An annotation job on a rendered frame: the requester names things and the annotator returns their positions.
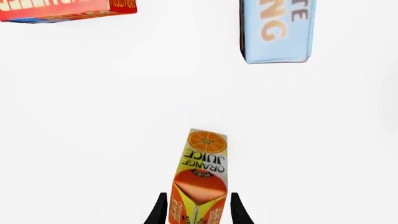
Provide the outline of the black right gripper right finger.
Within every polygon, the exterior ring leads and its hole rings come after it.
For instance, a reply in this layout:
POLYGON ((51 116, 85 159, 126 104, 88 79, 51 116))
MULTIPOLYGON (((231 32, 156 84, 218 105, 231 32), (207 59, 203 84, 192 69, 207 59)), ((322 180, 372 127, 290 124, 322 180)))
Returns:
POLYGON ((254 224, 236 192, 231 193, 230 210, 233 224, 254 224))

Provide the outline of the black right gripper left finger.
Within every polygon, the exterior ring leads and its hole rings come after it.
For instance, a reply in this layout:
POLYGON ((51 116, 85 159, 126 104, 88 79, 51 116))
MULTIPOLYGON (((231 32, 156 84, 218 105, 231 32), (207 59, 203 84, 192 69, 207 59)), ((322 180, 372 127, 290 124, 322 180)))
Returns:
POLYGON ((167 193, 161 192, 152 211, 143 224, 165 224, 167 218, 167 209, 167 193))

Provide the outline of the orange juice carton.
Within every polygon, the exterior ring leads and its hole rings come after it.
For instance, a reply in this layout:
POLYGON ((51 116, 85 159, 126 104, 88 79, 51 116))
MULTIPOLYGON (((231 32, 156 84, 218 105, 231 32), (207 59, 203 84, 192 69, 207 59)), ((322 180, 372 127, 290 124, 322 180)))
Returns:
POLYGON ((220 224, 227 194, 227 137, 191 129, 172 182, 169 224, 220 224))

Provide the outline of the pale blue printed box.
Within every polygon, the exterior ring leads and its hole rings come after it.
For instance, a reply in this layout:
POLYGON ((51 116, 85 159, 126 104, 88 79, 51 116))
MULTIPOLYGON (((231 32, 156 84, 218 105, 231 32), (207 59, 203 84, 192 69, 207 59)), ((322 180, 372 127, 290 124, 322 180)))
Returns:
POLYGON ((239 44, 248 64, 304 63, 317 0, 239 0, 239 44))

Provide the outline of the red printed food box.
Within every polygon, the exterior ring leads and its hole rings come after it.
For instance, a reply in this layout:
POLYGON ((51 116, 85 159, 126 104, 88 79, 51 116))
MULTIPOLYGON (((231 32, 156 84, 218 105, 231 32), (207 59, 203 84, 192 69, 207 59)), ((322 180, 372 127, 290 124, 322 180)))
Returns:
POLYGON ((0 22, 56 23, 136 12, 136 0, 0 0, 0 22))

